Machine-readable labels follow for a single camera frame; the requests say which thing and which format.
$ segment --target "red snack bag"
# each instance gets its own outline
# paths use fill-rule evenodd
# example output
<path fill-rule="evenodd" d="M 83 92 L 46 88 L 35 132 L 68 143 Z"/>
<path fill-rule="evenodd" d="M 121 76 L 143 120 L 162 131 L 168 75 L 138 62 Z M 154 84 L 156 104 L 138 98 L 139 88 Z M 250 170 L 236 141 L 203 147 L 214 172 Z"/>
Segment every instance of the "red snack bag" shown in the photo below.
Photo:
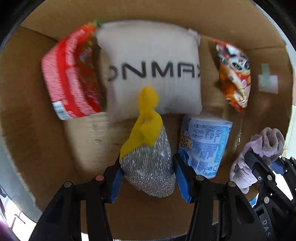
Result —
<path fill-rule="evenodd" d="M 239 112 L 247 107 L 251 89 L 251 70 L 248 57 L 237 47 L 215 40 L 220 58 L 219 78 L 229 104 Z"/>
<path fill-rule="evenodd" d="M 92 64 L 92 37 L 97 24 L 88 23 L 57 43 L 41 60 L 44 80 L 61 120 L 102 110 L 100 86 Z"/>

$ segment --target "white pillow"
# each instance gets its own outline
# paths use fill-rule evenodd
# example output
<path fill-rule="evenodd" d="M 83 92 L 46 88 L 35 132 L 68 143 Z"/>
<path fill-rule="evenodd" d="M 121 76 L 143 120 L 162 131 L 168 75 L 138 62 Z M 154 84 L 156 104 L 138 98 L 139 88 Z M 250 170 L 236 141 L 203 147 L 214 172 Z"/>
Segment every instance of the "white pillow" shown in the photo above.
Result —
<path fill-rule="evenodd" d="M 111 121 L 138 117 L 141 89 L 153 87 L 159 114 L 202 110 L 197 32 L 174 24 L 129 20 L 103 24 L 98 45 L 110 57 L 107 112 Z"/>

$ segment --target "cardboard box floor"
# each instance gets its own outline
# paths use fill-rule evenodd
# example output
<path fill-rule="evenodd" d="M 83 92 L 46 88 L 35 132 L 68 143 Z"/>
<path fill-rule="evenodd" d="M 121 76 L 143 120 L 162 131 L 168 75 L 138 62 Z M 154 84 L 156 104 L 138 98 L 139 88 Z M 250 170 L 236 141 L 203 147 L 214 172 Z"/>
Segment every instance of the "cardboard box floor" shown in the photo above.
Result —
<path fill-rule="evenodd" d="M 0 56 L 0 118 L 5 142 L 41 210 L 63 182 L 88 181 L 112 165 L 135 122 L 109 124 L 105 113 L 60 121 L 51 106 L 40 60 L 57 40 L 94 19 L 158 20 L 203 35 L 199 47 L 203 108 L 233 122 L 214 182 L 228 181 L 230 166 L 251 135 L 266 126 L 286 135 L 292 104 L 292 68 L 285 43 L 251 2 L 46 0 L 18 28 Z M 230 107 L 220 91 L 218 59 L 212 39 L 206 36 L 228 41 L 250 58 L 252 88 L 245 114 Z M 278 77 L 278 94 L 259 92 L 262 63 L 268 63 L 271 75 Z M 177 151 L 181 118 L 163 116 L 172 153 Z M 253 188 L 248 198 L 255 192 Z M 118 199 L 106 208 L 113 238 L 148 240 L 186 233 L 193 205 L 185 203 L 177 186 L 171 196 L 159 199 L 124 181 Z M 84 207 L 81 213 L 82 231 L 86 232 Z"/>

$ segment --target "yellow object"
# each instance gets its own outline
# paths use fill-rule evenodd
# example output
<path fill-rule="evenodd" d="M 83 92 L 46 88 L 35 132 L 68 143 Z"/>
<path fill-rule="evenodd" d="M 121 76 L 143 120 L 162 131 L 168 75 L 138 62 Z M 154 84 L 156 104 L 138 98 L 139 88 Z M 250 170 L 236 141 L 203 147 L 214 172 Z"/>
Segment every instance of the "yellow object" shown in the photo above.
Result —
<path fill-rule="evenodd" d="M 138 99 L 140 115 L 131 130 L 129 139 L 120 149 L 119 160 L 143 144 L 154 145 L 163 125 L 161 116 L 154 110 L 157 103 L 156 91 L 151 87 L 144 87 Z"/>

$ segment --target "lavender fabric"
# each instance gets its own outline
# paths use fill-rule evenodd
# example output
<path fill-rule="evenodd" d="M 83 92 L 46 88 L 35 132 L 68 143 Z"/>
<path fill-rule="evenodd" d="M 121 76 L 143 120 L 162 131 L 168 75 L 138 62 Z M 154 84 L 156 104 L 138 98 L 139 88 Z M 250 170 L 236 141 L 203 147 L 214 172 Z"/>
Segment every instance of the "lavender fabric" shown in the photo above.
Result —
<path fill-rule="evenodd" d="M 235 182 L 241 191 L 246 194 L 249 187 L 257 182 L 252 170 L 244 162 L 244 155 L 247 151 L 253 150 L 262 160 L 270 166 L 284 150 L 285 140 L 282 133 L 274 128 L 264 128 L 261 133 L 251 137 L 239 157 L 234 161 L 230 169 L 229 178 Z"/>

